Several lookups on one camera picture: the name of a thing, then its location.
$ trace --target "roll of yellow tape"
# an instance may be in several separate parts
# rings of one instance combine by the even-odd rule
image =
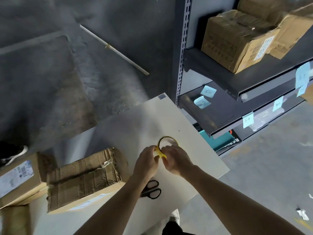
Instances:
[[[178,142],[173,137],[164,136],[164,137],[160,138],[160,140],[157,144],[157,147],[155,148],[156,154],[159,155],[160,157],[166,158],[166,155],[164,153],[162,153],[161,149],[162,149],[162,147],[171,146],[171,145],[178,146]]]

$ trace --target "table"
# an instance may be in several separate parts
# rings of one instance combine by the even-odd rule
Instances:
[[[78,152],[76,158],[75,154],[71,155],[73,161],[84,157],[84,154],[88,156],[114,146],[125,154],[129,170],[132,172],[140,152],[145,147],[156,144],[162,136],[169,135],[174,137],[186,150],[194,164],[215,178],[219,178],[229,171],[224,162],[166,94],[157,96],[118,116],[105,119],[92,131],[92,137],[91,140],[89,139],[90,143],[85,153]],[[170,215],[175,209],[182,208],[198,193],[183,178],[168,172],[162,161],[160,161],[158,172],[154,178],[159,181],[162,194],[156,200],[139,199],[126,226],[125,235],[142,234],[155,223]],[[105,201],[90,205],[77,212],[47,215],[45,213],[47,202],[45,198],[40,198],[30,205],[33,234],[72,235]]]

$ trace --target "clear plastic bag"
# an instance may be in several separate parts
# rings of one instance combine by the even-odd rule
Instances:
[[[270,122],[272,119],[285,112],[282,107],[273,112],[273,107],[274,106],[271,106],[267,110],[264,110],[263,112],[254,116],[254,123],[249,126],[253,130],[253,132],[257,131],[266,123]]]

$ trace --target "wooden stick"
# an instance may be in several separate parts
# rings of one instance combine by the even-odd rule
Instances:
[[[120,55],[123,59],[125,59],[127,62],[129,62],[131,65],[133,65],[134,67],[138,68],[140,71],[142,71],[145,75],[149,75],[149,73],[144,70],[142,67],[140,67],[139,65],[137,65],[136,63],[134,63],[133,61],[131,61],[128,57],[126,57],[125,55],[123,55],[121,52],[119,52],[118,50],[116,50],[114,47],[112,47],[111,45],[109,45],[107,42],[105,42],[103,39],[100,39],[98,36],[96,36],[94,33],[92,33],[90,30],[86,29],[85,27],[83,27],[82,25],[80,25],[80,27],[86,31],[88,34],[90,34],[91,36],[93,36],[94,38],[96,38],[97,40],[99,40],[101,43],[103,43],[105,45],[106,48],[109,48],[111,50],[113,50],[115,53],[117,53],[118,55]]]

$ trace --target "hand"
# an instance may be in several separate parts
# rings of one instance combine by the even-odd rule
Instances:
[[[162,157],[163,164],[171,173],[184,177],[183,175],[193,167],[188,154],[181,147],[166,146],[162,147],[161,151],[167,157]]]
[[[156,146],[146,147],[139,155],[135,164],[133,175],[137,180],[143,180],[145,183],[153,177],[159,166],[159,156],[154,157],[153,151]]]

